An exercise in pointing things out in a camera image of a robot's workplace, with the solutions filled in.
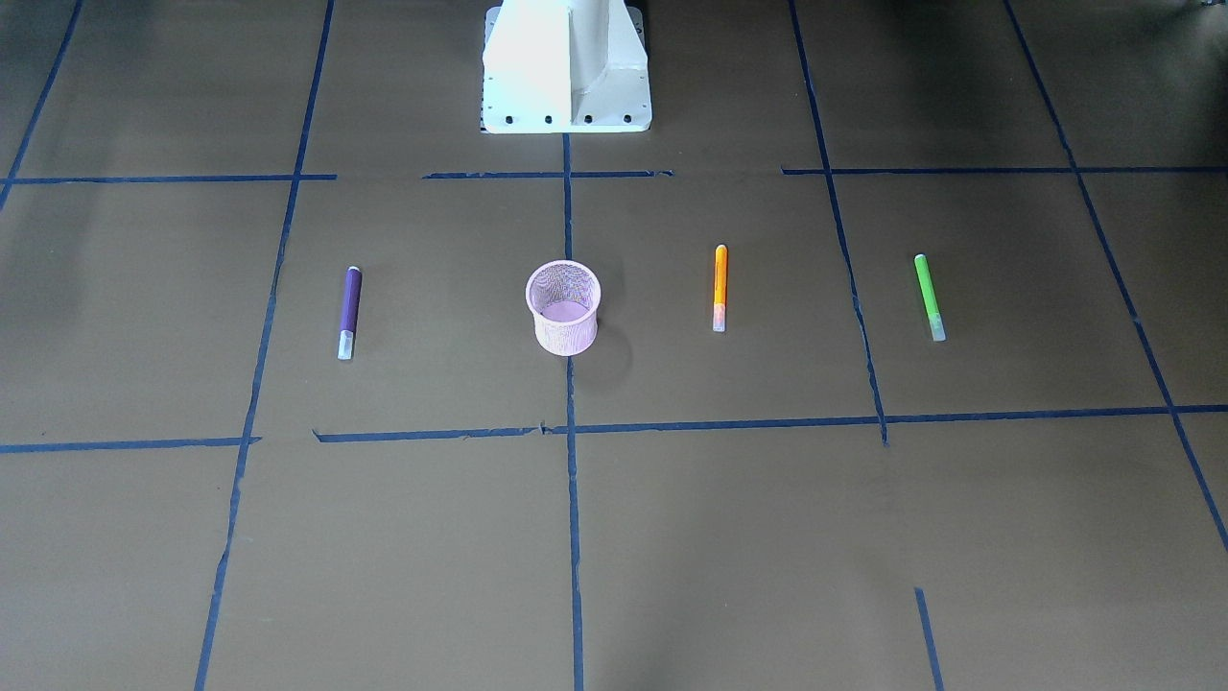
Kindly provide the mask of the pink mesh pen holder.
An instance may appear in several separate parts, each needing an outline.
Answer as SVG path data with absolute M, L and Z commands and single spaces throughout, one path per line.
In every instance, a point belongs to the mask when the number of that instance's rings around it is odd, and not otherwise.
M 526 303 L 535 340 L 556 357 L 575 357 L 596 342 L 602 285 L 578 261 L 548 261 L 530 272 Z

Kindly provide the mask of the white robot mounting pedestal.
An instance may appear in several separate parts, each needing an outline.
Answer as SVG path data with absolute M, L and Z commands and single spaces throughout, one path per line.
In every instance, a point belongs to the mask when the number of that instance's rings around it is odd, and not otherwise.
M 488 134 L 642 133 L 650 53 L 635 1 L 503 1 L 485 14 Z

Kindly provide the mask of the green marker pen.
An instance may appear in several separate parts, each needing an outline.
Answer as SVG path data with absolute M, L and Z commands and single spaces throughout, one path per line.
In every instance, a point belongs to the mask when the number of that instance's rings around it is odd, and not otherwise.
M 937 301 L 937 295 L 935 293 L 933 275 L 930 270 L 930 259 L 927 259 L 925 253 L 919 253 L 915 258 L 912 258 L 912 268 L 915 268 L 916 271 L 926 319 L 930 324 L 931 338 L 933 338 L 935 342 L 946 342 L 946 326 L 942 315 L 939 315 L 939 303 Z

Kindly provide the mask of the orange marker pen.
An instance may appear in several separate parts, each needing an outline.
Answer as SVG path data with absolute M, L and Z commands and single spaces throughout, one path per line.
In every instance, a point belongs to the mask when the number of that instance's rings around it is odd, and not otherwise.
M 712 281 L 712 331 L 725 333 L 727 328 L 728 306 L 728 263 L 729 250 L 725 244 L 720 244 L 713 252 L 713 281 Z

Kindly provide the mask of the purple marker pen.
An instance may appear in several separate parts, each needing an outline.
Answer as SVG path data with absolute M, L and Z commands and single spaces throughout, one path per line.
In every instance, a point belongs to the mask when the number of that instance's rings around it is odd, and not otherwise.
M 343 276 L 343 306 L 338 326 L 336 358 L 339 360 L 354 357 L 361 288 L 363 288 L 363 271 L 356 266 L 348 268 Z

